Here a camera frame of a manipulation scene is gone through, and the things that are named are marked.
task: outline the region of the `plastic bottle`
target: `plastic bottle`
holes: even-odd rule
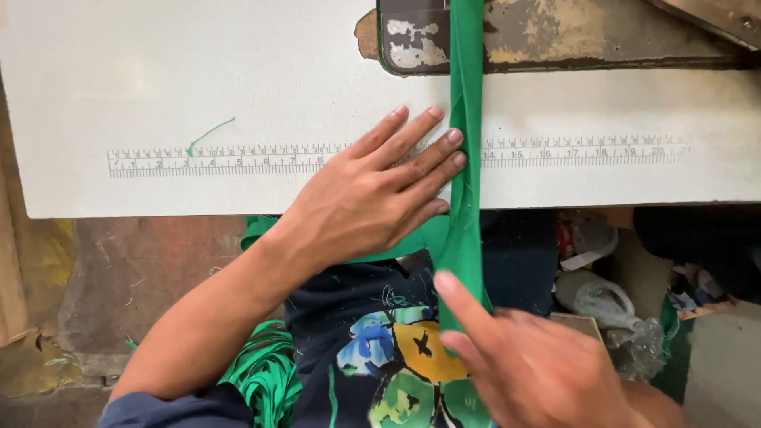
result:
[[[586,270],[563,273],[556,283],[556,297],[568,310],[594,317],[600,328],[642,329],[634,305],[618,285]]]

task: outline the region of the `fingernail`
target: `fingernail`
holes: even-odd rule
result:
[[[454,164],[457,165],[458,167],[464,167],[465,162],[467,162],[467,160],[468,158],[467,156],[465,156],[465,153],[457,152],[454,154],[453,161],[454,161]]]
[[[457,288],[457,278],[448,270],[439,270],[433,277],[433,285],[439,294],[451,294]]]
[[[396,108],[396,110],[392,111],[391,113],[394,114],[405,114],[407,113],[407,106],[402,104]]]
[[[453,143],[455,147],[459,147],[463,143],[463,134],[457,128],[452,128],[447,131],[447,139]]]
[[[428,109],[428,112],[436,119],[444,119],[444,111],[440,107],[433,106]]]

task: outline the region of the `shirt sleeve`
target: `shirt sleeve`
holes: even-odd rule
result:
[[[174,401],[133,392],[110,402],[96,428],[251,428],[253,412],[230,383]]]

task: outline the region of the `plastic bag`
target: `plastic bag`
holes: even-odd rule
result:
[[[666,365],[664,330],[655,318],[645,320],[637,331],[608,330],[605,345],[616,371],[625,380],[648,381]]]

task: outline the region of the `right hand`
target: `right hand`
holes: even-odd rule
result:
[[[437,195],[466,163],[450,129],[413,159],[396,165],[444,118],[431,107],[409,124],[402,106],[309,180],[262,240],[312,273],[352,258],[388,251],[431,217],[449,210]]]
[[[489,315],[449,272],[434,278],[466,334],[441,332],[492,419],[504,427],[651,426],[626,400],[607,351],[576,330],[523,311]]]

